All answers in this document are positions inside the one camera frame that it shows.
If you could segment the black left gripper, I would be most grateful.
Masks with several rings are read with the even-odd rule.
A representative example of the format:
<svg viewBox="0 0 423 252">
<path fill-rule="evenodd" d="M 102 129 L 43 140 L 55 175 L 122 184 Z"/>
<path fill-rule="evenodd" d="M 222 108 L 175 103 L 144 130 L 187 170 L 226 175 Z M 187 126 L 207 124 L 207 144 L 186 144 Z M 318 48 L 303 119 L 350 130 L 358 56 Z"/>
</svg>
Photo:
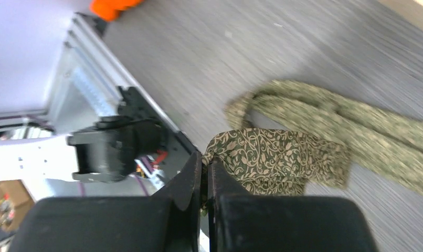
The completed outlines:
<svg viewBox="0 0 423 252">
<path fill-rule="evenodd" d="M 73 132 L 67 144 L 76 150 L 81 182 L 112 183 L 136 171 L 135 159 L 164 150 L 168 128 L 136 87 L 118 88 L 122 100 L 116 115 Z"/>
</svg>

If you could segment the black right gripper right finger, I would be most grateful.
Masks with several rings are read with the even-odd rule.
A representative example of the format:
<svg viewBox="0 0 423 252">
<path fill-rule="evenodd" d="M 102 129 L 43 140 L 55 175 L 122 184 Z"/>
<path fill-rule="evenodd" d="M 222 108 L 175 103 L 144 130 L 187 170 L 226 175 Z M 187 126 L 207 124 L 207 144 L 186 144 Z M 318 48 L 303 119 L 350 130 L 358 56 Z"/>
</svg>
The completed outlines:
<svg viewBox="0 0 423 252">
<path fill-rule="evenodd" d="M 328 196 L 252 195 L 225 170 L 208 165 L 211 251 L 377 251 L 360 208 Z"/>
</svg>

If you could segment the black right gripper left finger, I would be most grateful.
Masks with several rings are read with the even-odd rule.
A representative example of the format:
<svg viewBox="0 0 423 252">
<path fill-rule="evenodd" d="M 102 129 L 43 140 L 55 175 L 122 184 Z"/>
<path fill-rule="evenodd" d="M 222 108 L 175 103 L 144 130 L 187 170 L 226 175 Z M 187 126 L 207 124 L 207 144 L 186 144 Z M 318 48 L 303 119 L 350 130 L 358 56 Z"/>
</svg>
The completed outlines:
<svg viewBox="0 0 423 252">
<path fill-rule="evenodd" d="M 151 196 L 39 201 L 10 251 L 198 251 L 201 154 Z"/>
</svg>

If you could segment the green floral patterned tie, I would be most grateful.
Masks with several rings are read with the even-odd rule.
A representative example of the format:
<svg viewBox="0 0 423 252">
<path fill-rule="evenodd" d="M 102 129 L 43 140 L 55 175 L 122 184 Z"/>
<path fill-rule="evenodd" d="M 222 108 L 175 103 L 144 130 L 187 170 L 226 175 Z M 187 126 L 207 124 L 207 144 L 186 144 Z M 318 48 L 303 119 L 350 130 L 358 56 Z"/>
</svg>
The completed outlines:
<svg viewBox="0 0 423 252">
<path fill-rule="evenodd" d="M 273 80 L 225 108 L 230 131 L 213 158 L 255 195 L 303 195 L 308 182 L 344 189 L 357 163 L 423 196 L 423 122 L 294 80 Z"/>
</svg>

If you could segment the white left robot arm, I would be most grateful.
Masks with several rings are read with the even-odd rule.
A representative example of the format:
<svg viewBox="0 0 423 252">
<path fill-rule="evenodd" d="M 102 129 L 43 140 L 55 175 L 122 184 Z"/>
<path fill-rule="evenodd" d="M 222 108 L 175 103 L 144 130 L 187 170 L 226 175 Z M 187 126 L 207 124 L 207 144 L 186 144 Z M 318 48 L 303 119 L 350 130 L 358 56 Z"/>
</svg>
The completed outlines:
<svg viewBox="0 0 423 252">
<path fill-rule="evenodd" d="M 139 156 L 166 146 L 168 128 L 145 111 L 137 88 L 119 87 L 111 106 L 98 91 L 84 91 L 99 120 L 94 125 L 47 138 L 0 141 L 0 181 L 42 177 L 113 183 L 136 171 Z"/>
</svg>

